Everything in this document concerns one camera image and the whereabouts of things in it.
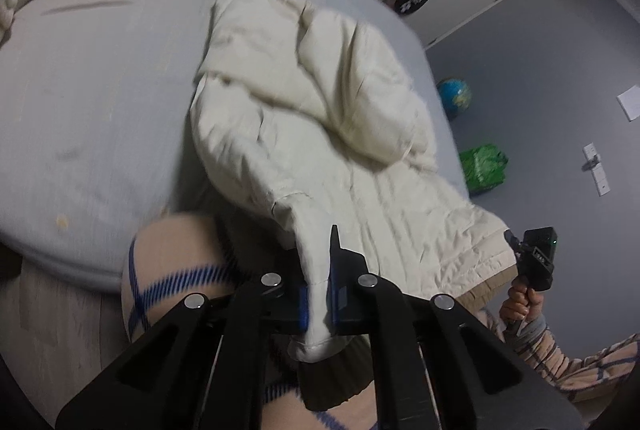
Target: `green plastic bag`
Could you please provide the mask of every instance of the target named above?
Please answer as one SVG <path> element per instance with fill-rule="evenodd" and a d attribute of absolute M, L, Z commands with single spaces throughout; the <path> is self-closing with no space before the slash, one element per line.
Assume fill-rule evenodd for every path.
<path fill-rule="evenodd" d="M 494 144 L 486 144 L 461 152 L 460 162 L 465 173 L 466 187 L 474 195 L 504 182 L 504 168 L 509 159 Z"/>

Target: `mattress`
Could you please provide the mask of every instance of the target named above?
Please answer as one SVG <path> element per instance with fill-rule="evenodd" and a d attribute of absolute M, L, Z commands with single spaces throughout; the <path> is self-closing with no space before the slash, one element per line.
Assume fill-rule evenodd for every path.
<path fill-rule="evenodd" d="M 64 280 L 116 291 L 140 227 L 218 207 L 187 121 L 214 1 L 33 0 L 17 14 L 0 48 L 3 243 Z M 311 1 L 382 30 L 429 107 L 440 174 L 466 195 L 415 34 L 375 0 Z"/>

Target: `fitted sheet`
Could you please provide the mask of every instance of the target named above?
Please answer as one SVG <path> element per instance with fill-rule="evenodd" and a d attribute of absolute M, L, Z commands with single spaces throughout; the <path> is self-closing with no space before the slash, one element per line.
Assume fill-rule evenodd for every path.
<path fill-rule="evenodd" d="M 33 0 L 0 48 L 0 240 L 55 275 L 120 287 L 140 227 L 222 208 L 186 123 L 215 0 Z M 311 0 L 377 26 L 434 123 L 439 173 L 456 147 L 415 34 L 375 0 Z"/>

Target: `blue globe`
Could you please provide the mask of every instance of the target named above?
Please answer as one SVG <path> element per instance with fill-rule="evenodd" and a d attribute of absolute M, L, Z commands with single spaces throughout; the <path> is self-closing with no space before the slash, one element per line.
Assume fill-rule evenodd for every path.
<path fill-rule="evenodd" d="M 471 89 L 464 80 L 448 78 L 438 84 L 438 93 L 447 117 L 452 120 L 471 104 Z"/>

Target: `sweater sleeve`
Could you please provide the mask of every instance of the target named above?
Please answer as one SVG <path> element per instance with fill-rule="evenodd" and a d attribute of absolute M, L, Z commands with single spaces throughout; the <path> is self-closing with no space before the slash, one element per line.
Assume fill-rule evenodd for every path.
<path fill-rule="evenodd" d="M 570 401 L 606 396 L 631 373 L 640 359 L 640 335 L 585 359 L 571 359 L 558 347 L 543 315 L 524 327 L 520 336 L 504 331 L 505 343 Z"/>

